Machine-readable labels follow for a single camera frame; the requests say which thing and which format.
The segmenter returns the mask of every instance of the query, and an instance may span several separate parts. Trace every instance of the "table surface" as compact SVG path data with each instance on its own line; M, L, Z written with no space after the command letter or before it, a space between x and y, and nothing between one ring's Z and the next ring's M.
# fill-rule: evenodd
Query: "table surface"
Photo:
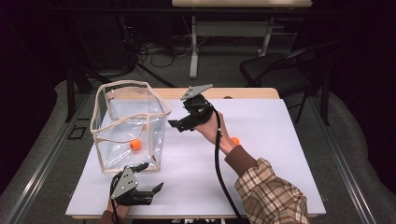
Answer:
M310 0L172 0L174 7L311 7Z
M180 100L171 100L178 99L186 90L155 89L173 107L169 119L181 119L187 115ZM278 99L276 90L212 88L203 95L223 112L229 133L237 136L254 158L262 157L270 161L277 175L305 193L309 215L326 213L288 110L283 100ZM223 100L225 96L233 99ZM244 130L240 128L242 123L246 127ZM219 185L214 169L214 150L210 148L214 146L198 132L179 133L177 129L166 126L161 171L136 175L140 183L138 190L150 190L161 182L164 182L163 189L154 196L150 206L135 206L130 216L235 217ZM224 183L239 212L245 214L239 195L233 188L237 175L224 162L221 153L219 161ZM101 172L96 148L92 146L66 214L74 218L99 218L106 209L108 189L114 174Z

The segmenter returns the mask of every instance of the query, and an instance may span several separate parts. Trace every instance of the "black chair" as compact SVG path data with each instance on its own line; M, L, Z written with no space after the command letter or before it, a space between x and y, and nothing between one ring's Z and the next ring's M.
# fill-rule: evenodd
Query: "black chair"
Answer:
M240 63L239 70L247 81L246 87L275 88L281 99L303 92L303 100L289 106L300 106L296 123L300 121L306 98L315 95L323 86L321 114L329 125L327 105L324 104L328 103L329 74L337 51L338 41L332 41L298 49L288 55L272 53L245 60Z

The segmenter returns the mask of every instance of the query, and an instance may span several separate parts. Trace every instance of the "person's hand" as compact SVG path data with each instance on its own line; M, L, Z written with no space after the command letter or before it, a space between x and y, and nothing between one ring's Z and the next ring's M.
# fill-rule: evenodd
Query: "person's hand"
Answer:
M220 118L221 132L220 149L225 155L227 155L228 153L230 153L231 150L233 150L234 147L236 147L236 143L234 143L233 140L231 140L230 135L228 135L223 115L220 112L218 113ZM200 132L212 144L216 144L218 121L216 119L215 112L212 113L210 119L206 123L197 125L193 129Z
M107 204L107 210L110 212L114 212L113 210L113 206L111 205L111 199L108 199L108 204ZM129 211L131 210L131 206L123 206L123 205L119 205L117 207L117 215L121 218L126 218L129 214Z

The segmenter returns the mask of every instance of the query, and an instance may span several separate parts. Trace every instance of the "brown plaid shirt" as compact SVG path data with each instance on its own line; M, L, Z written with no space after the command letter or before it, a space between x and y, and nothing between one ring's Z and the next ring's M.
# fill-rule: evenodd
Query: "brown plaid shirt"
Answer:
M226 161L239 174L234 186L251 223L309 223L304 194L276 176L269 161L255 161L241 146Z

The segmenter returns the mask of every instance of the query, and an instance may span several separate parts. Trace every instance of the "orange ball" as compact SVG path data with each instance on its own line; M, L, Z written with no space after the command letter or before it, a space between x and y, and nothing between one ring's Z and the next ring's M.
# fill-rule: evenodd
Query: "orange ball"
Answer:
M132 140L129 143L129 146L131 147L131 149L133 150L138 150L140 147L142 147L142 142L140 142L140 140L138 138Z
M237 145L239 145L239 139L237 137L232 137L231 140L233 140L233 142Z

